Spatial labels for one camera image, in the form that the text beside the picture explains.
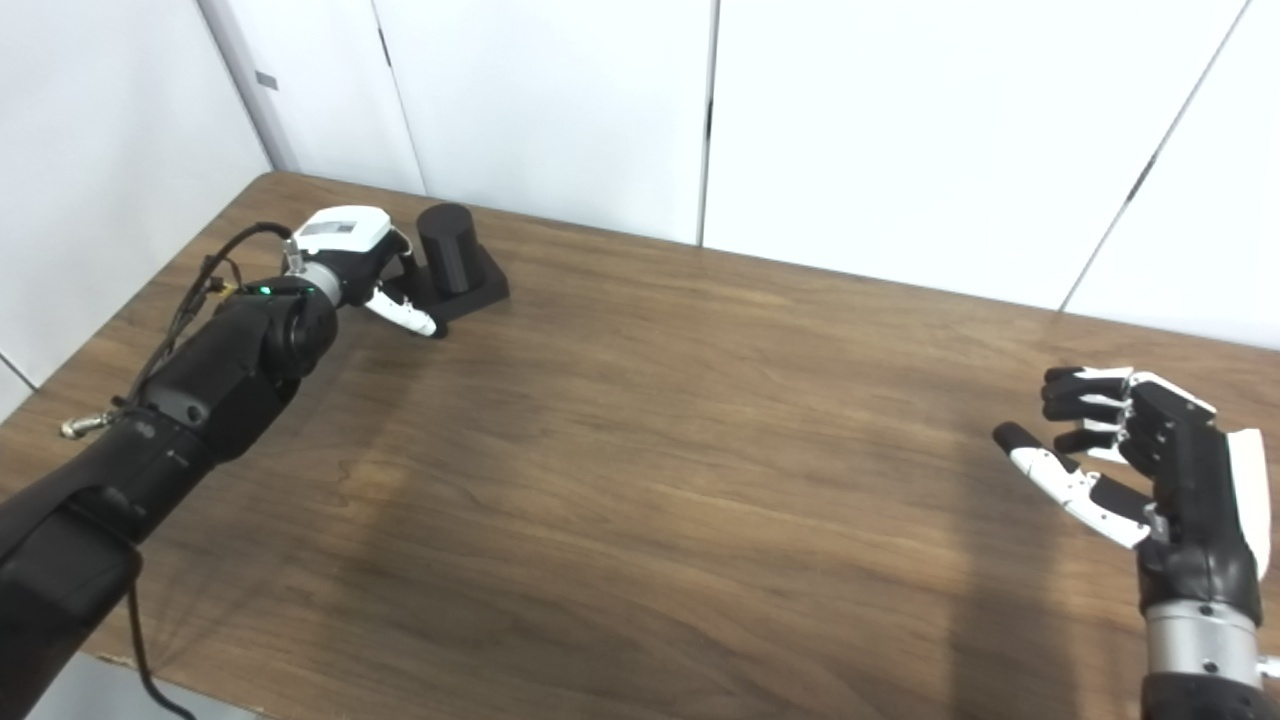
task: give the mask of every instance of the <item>robotic hand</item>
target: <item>robotic hand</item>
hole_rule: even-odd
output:
[[[105,430],[0,502],[0,719],[27,715],[132,588],[142,568],[137,546],[284,411],[337,337],[339,307],[362,305],[440,337],[445,320],[508,296],[465,208],[436,205],[417,225],[426,268],[378,208],[329,208],[296,232],[274,223],[247,228],[206,259],[165,341],[116,409],[63,427],[68,437]],[[257,232],[284,240],[284,274],[234,288],[178,345],[215,290],[214,268]],[[397,259],[402,273],[381,279]]]
[[[1271,556],[1261,433],[1222,433],[1212,405],[1133,368],[1052,368],[1041,396],[1046,419],[1078,429],[1052,450],[1015,423],[993,438],[1064,510],[1137,550],[1143,720],[1280,719],[1257,644]],[[1152,496],[1084,470],[1078,452],[1132,465]]]

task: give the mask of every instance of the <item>wooden table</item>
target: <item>wooden table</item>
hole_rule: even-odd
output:
[[[58,424],[125,388],[204,254],[338,204],[412,228],[429,201],[255,182],[0,428],[0,491],[79,450]],[[1046,366],[1134,364],[1280,448],[1272,352],[476,220],[509,301],[443,341],[344,310],[288,413],[146,544],[160,676],[307,720],[1133,720],[1132,557],[991,428],[1051,434]],[[242,247],[273,274],[274,241]],[[87,650],[128,655],[123,611]]]

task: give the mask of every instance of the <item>wire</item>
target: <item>wire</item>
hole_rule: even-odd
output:
[[[205,258],[205,261],[200,265],[200,272],[196,274],[196,279],[191,283],[191,287],[187,288],[187,293],[182,297],[182,301],[178,302],[178,307],[174,310],[173,320],[169,323],[169,331],[165,333],[164,340],[160,341],[160,345],[154,352],[151,352],[151,356],[147,357],[142,369],[138,370],[137,377],[133,378],[133,384],[129,386],[129,392],[124,396],[125,404],[132,405],[137,402],[138,393],[142,391],[142,384],[147,382],[152,373],[155,373],[156,366],[173,352],[173,346],[178,342],[178,337],[182,336],[182,331],[196,319],[196,315],[200,313],[200,307],[204,305],[204,292],[209,283],[209,278],[212,277],[218,265],[220,265],[224,260],[229,260],[228,255],[230,255],[232,250],[236,250],[239,243],[262,232],[276,234],[282,240],[293,237],[293,231],[279,223],[253,223],[232,236],[230,240],[223,243],[218,252]],[[236,265],[234,261],[232,261],[232,273],[234,273],[237,283],[239,283],[239,266]]]
[[[151,667],[147,666],[147,651],[142,644],[142,618],[138,614],[137,583],[132,583],[129,585],[128,603],[129,634],[133,635],[133,661],[138,666],[138,679],[142,680],[142,688],[147,691],[151,700],[156,701],[156,705],[160,707],[173,712],[183,720],[196,720],[196,716],[189,710],[165,697],[164,693],[160,692],[160,688],[156,687],[155,680],[151,679]]]

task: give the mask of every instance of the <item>black cylindrical object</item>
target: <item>black cylindrical object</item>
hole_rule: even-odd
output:
[[[470,210],[453,202],[428,208],[417,217],[417,234],[435,290],[442,296],[461,295],[484,282],[480,243]]]

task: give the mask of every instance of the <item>white wall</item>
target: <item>white wall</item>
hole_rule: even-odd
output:
[[[712,0],[375,0],[426,192],[694,242]]]
[[[200,5],[276,168],[422,193],[370,0]]]
[[[0,4],[0,347],[41,383],[268,163],[193,0]]]
[[[4,363],[0,363],[0,420],[17,410],[28,395],[31,395],[31,388],[27,387],[27,383],[22,382]]]
[[[1280,348],[1276,38],[1253,0],[1069,311]]]
[[[1059,307],[1239,0],[731,0],[708,247]]]

